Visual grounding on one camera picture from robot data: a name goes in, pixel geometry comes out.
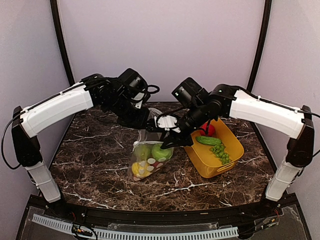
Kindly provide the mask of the green apple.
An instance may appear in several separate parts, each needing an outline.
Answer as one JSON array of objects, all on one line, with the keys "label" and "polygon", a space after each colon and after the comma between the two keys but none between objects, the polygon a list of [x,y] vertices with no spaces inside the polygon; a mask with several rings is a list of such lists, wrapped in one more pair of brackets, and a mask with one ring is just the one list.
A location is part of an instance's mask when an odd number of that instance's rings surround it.
[{"label": "green apple", "polygon": [[152,147],[151,154],[156,161],[165,162],[169,160],[173,155],[173,149],[172,148],[162,149],[161,146],[162,146],[161,143],[155,144]]}]

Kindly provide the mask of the red tomato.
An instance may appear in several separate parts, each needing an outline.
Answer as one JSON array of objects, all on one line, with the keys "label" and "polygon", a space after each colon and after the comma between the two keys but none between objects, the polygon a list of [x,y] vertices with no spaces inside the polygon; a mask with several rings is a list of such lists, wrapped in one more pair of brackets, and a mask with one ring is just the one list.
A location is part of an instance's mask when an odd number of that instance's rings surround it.
[{"label": "red tomato", "polygon": [[164,164],[162,162],[156,161],[152,166],[157,169],[162,167]]}]

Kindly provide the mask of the polka dot zip bag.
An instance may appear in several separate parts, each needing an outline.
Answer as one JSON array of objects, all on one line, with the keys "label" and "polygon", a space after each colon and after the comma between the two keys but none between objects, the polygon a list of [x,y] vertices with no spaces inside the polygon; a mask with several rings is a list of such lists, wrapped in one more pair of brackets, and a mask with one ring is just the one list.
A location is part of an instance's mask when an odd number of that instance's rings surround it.
[{"label": "polka dot zip bag", "polygon": [[138,130],[138,138],[133,143],[128,176],[134,182],[140,181],[160,170],[171,160],[174,148],[162,149],[160,132]]}]

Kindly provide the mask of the green pear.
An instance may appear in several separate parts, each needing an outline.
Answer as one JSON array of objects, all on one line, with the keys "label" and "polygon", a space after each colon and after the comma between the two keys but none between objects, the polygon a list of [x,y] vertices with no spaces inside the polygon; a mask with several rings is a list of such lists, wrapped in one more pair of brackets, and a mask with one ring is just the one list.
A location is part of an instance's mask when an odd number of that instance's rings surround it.
[{"label": "green pear", "polygon": [[148,144],[141,144],[134,148],[133,153],[138,160],[144,161],[151,156],[151,151],[151,147]]}]

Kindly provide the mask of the green bitter cucumber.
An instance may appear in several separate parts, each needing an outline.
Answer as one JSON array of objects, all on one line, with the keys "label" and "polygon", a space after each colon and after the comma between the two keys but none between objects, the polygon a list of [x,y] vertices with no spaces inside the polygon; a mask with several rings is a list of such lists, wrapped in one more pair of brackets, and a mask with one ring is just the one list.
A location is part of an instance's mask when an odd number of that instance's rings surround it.
[{"label": "green bitter cucumber", "polygon": [[196,136],[195,139],[198,143],[203,145],[208,145],[208,146],[217,146],[222,143],[222,141],[219,138],[210,137],[210,136],[201,135],[201,136]]}]

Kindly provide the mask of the red apple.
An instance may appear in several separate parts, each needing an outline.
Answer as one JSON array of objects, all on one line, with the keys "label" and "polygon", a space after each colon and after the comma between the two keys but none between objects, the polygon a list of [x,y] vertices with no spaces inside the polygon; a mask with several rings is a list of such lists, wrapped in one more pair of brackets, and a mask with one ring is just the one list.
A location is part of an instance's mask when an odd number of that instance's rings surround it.
[{"label": "red apple", "polygon": [[200,127],[199,132],[201,136],[213,137],[216,132],[216,129],[210,123],[205,123]]}]

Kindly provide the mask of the yellow lemon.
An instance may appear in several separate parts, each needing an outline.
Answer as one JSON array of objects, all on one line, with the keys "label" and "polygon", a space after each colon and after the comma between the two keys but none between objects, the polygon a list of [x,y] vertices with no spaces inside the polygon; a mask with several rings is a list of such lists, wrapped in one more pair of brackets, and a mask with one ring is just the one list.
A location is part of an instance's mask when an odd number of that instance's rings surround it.
[{"label": "yellow lemon", "polygon": [[141,166],[138,162],[134,162],[131,166],[133,175],[137,178],[142,178],[146,172],[146,167]]}]

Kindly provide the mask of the green grape bunch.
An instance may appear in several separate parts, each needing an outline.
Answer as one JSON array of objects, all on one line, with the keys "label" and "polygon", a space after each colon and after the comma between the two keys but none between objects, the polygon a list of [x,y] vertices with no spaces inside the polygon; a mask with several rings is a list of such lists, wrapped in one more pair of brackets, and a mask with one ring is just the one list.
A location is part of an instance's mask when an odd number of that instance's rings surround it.
[{"label": "green grape bunch", "polygon": [[225,151],[223,144],[216,145],[210,148],[210,151],[220,160],[222,165],[226,165],[231,162],[229,154]]}]

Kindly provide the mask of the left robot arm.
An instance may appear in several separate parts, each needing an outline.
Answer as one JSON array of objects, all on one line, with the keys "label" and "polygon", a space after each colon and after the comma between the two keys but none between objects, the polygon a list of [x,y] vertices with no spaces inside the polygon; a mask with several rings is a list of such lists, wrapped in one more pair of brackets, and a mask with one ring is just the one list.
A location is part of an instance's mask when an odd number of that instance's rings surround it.
[{"label": "left robot arm", "polygon": [[118,77],[96,73],[32,106],[14,109],[6,128],[11,129],[18,165],[28,172],[58,217],[67,218],[71,208],[62,200],[63,194],[44,162],[38,134],[71,115],[96,106],[114,113],[121,126],[143,129],[150,114],[143,106],[152,95],[150,87],[131,68]]}]

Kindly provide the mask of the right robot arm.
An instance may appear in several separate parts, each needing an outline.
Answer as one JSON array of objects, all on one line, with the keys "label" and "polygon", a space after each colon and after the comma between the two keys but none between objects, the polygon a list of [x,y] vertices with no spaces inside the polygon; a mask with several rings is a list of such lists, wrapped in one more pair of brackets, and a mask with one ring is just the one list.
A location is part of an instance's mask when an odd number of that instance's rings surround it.
[{"label": "right robot arm", "polygon": [[289,137],[287,154],[265,190],[265,198],[255,205],[255,213],[266,217],[275,208],[286,189],[317,155],[314,152],[315,129],[310,108],[292,107],[256,96],[237,85],[219,84],[211,92],[188,77],[172,95],[187,113],[174,117],[163,113],[155,125],[168,132],[163,149],[191,146],[191,134],[209,120],[234,118],[253,122]]}]

